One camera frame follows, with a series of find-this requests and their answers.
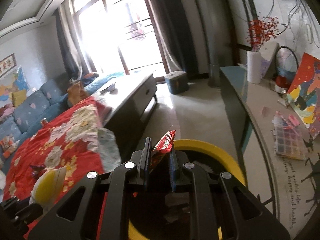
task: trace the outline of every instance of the metal screw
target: metal screw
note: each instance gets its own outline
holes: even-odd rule
[[[224,179],[231,179],[232,175],[229,172],[224,172],[224,173],[222,173],[222,177]]]
[[[195,165],[193,163],[185,163],[184,166],[187,168],[187,169],[193,169],[195,167]]]
[[[127,169],[132,169],[135,164],[133,162],[127,162],[125,165],[124,165]]]
[[[87,177],[89,179],[94,179],[95,177],[97,177],[97,173],[95,171],[90,171],[88,174],[87,174]]]

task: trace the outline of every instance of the yellow and white plush toy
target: yellow and white plush toy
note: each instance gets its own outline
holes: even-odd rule
[[[62,191],[64,178],[67,173],[64,166],[55,170],[48,170],[37,180],[31,191],[29,204],[38,203],[46,214],[53,207],[55,200]]]

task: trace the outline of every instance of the window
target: window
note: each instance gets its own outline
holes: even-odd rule
[[[73,0],[82,42],[100,73],[168,73],[145,0]]]

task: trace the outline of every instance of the table drawer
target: table drawer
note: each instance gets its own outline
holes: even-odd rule
[[[151,76],[134,94],[133,101],[140,115],[143,114],[156,91],[156,80]]]

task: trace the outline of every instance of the yellow rim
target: yellow rim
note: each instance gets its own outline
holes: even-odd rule
[[[188,139],[175,140],[174,148],[176,150],[196,151],[213,157],[214,159],[219,161],[227,171],[231,172],[243,185],[245,185],[244,176],[238,163],[221,148],[207,142]],[[221,228],[219,228],[218,232],[219,239],[222,239]],[[148,238],[140,234],[130,221],[129,238],[131,240],[149,240]]]

